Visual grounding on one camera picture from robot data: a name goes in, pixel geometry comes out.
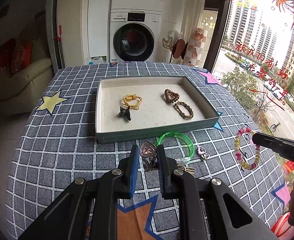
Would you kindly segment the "beige hair clip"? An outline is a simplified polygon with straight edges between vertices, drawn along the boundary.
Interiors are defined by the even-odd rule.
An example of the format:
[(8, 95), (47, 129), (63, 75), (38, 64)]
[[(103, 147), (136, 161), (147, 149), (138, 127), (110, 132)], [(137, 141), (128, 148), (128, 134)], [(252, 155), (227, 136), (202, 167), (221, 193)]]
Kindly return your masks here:
[(192, 176), (195, 176), (195, 168), (193, 168), (193, 167), (188, 167), (186, 165), (178, 165), (178, 168), (180, 170), (183, 170), (184, 172), (188, 172)]

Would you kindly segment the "green jewelry tray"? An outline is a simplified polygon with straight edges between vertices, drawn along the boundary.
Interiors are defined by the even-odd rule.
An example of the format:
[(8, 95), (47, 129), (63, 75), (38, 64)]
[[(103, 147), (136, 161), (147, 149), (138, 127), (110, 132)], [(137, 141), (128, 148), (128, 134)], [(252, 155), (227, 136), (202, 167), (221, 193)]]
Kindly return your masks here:
[[(172, 104), (165, 102), (164, 92), (179, 94), (194, 113), (187, 120)], [(130, 109), (131, 119), (119, 116), (126, 108), (123, 98), (142, 98), (138, 110)], [(214, 127), (220, 118), (196, 84), (186, 76), (122, 76), (100, 80), (96, 96), (95, 131), (97, 142), (107, 144), (158, 137), (166, 132), (188, 132)]]

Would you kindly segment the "red cushion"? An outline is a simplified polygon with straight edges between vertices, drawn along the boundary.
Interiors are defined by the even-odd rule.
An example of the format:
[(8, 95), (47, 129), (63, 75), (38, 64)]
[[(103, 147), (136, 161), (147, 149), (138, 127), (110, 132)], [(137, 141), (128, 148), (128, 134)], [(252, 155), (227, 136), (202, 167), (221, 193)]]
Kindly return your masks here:
[(30, 41), (17, 43), (12, 57), (10, 75), (28, 67), (31, 64), (31, 54), (32, 43)]

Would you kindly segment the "red handled mop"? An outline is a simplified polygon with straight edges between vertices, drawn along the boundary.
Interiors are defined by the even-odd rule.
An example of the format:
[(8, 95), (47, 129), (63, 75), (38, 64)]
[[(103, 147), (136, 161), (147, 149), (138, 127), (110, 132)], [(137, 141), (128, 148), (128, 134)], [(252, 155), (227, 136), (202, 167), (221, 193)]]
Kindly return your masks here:
[(57, 61), (58, 61), (58, 68), (63, 69), (65, 68), (65, 60), (63, 55), (63, 46), (62, 46), (62, 26), (58, 26), (58, 33), (56, 36), (54, 36), (53, 41), (57, 42), (58, 46), (58, 55), (57, 55)]

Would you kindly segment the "green translucent bangle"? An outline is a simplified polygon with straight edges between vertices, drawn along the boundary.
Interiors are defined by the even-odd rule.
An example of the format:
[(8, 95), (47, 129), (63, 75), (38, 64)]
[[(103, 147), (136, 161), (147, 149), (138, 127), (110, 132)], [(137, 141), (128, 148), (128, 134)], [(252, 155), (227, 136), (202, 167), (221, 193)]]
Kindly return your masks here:
[(176, 159), (179, 164), (187, 164), (190, 162), (195, 154), (195, 146), (192, 140), (180, 132), (166, 132), (157, 139), (156, 146), (162, 145), (165, 139), (174, 138), (178, 143), (178, 146), (182, 146), (181, 152), (183, 156)]

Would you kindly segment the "brown round hanging item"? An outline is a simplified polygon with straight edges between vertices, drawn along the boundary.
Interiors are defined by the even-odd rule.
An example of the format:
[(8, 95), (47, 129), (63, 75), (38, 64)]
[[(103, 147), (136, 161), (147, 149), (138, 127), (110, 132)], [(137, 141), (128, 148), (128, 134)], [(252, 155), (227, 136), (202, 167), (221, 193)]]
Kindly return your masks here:
[(179, 57), (181, 57), (183, 60), (186, 55), (187, 47), (188, 43), (186, 43), (183, 39), (179, 39), (172, 47), (172, 57), (174, 59), (178, 59)]

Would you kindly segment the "cream sofa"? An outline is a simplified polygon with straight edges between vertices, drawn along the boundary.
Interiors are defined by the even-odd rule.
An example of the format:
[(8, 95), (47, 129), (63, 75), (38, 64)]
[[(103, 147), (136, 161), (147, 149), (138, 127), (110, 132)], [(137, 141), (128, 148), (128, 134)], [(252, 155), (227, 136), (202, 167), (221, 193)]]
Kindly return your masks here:
[(53, 77), (50, 58), (37, 60), (13, 76), (2, 76), (0, 113), (15, 115), (31, 112)]

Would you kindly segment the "black claw hair clip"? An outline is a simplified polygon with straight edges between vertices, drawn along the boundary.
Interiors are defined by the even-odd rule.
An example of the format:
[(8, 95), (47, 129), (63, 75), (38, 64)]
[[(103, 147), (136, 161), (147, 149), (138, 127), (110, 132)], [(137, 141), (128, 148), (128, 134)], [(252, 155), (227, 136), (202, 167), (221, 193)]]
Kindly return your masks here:
[(118, 117), (120, 118), (126, 118), (127, 121), (131, 121), (131, 112), (130, 112), (130, 107), (120, 107), (120, 112), (118, 113)]

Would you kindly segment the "pink checked bag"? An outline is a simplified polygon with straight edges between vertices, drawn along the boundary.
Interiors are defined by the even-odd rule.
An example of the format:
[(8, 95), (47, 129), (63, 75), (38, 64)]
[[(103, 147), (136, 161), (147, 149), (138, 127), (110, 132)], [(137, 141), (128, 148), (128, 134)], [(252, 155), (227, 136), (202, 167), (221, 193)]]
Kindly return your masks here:
[(207, 30), (193, 27), (189, 37), (189, 41), (187, 43), (186, 53), (183, 60), (184, 64), (192, 67), (200, 66), (207, 35)]

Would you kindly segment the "white washing machine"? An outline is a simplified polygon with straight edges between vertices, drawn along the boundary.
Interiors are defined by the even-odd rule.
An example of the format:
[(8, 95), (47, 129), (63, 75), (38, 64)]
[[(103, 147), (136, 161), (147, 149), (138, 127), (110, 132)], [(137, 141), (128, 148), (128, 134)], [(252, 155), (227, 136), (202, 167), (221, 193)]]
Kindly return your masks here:
[(109, 24), (109, 61), (154, 62), (161, 19), (160, 11), (112, 9)]

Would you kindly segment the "pink heart gem brooch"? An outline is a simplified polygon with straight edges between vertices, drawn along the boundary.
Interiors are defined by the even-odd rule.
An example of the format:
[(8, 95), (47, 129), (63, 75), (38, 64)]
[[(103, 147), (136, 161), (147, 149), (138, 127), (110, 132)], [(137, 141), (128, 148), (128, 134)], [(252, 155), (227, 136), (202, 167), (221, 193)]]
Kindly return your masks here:
[(140, 146), (139, 154), (142, 158), (142, 164), (145, 172), (158, 169), (156, 146), (145, 140)]

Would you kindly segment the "purple gem charm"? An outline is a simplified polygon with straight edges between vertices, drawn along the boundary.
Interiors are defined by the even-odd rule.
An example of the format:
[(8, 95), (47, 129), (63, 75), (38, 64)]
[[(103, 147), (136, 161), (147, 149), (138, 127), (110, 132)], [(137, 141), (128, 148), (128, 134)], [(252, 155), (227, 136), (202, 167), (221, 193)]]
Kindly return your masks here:
[(206, 149), (203, 146), (197, 146), (197, 154), (202, 161), (209, 158), (209, 154), (206, 152)]

